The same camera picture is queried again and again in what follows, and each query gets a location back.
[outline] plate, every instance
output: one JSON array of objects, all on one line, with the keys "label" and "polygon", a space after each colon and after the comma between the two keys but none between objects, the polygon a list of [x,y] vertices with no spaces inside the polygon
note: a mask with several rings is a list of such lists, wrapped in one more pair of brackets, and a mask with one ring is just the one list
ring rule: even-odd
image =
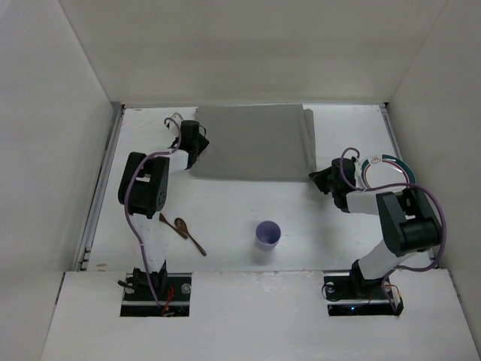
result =
[{"label": "plate", "polygon": [[365,188],[375,188],[392,183],[415,183],[414,173],[399,158],[382,154],[369,156],[361,162],[359,177]]}]

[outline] white wall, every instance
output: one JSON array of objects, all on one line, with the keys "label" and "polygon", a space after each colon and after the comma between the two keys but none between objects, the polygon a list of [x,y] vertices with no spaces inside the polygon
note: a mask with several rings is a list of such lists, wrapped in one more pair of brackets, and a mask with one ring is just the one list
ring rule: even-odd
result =
[{"label": "white wall", "polygon": [[452,0],[389,104],[404,158],[439,197],[444,265],[481,347],[481,2]]},{"label": "white wall", "polygon": [[446,0],[60,0],[110,99],[385,102]]},{"label": "white wall", "polygon": [[41,356],[111,116],[57,0],[1,0],[2,361]]}]

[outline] wooden spoon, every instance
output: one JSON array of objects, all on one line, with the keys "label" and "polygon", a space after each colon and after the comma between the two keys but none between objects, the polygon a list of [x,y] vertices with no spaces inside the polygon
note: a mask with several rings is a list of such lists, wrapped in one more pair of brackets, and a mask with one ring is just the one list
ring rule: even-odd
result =
[{"label": "wooden spoon", "polygon": [[186,222],[182,218],[176,218],[174,221],[174,224],[181,232],[185,233],[190,237],[190,239],[192,239],[192,242],[194,242],[197,249],[201,251],[202,256],[206,257],[207,252],[204,250],[204,248],[201,247],[199,243],[197,243],[197,241],[194,238],[192,238],[192,236],[189,233],[189,230],[187,229]]},{"label": "wooden spoon", "polygon": [[172,228],[180,237],[182,237],[183,239],[187,239],[187,238],[188,238],[187,235],[185,235],[185,234],[182,233],[179,229],[177,229],[177,228],[175,228],[174,226],[172,226],[172,225],[168,222],[167,218],[165,218],[165,216],[164,216],[162,213],[159,214],[159,220],[160,220],[162,223],[165,223],[165,224],[167,224],[169,227],[171,227],[171,228]]}]

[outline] cup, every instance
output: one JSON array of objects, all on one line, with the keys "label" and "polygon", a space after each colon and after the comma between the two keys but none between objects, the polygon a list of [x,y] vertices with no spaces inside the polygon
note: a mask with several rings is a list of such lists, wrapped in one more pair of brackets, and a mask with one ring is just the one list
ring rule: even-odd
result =
[{"label": "cup", "polygon": [[256,228],[256,244],[261,250],[273,250],[280,240],[280,227],[271,220],[265,220]]}]

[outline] gray cloth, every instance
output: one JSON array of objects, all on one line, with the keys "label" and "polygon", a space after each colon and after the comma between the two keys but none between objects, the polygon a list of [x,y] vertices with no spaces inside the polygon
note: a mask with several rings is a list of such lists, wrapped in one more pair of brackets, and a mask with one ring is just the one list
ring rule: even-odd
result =
[{"label": "gray cloth", "polygon": [[209,147],[192,167],[196,177],[307,181],[316,170],[313,112],[302,105],[199,107]]}]

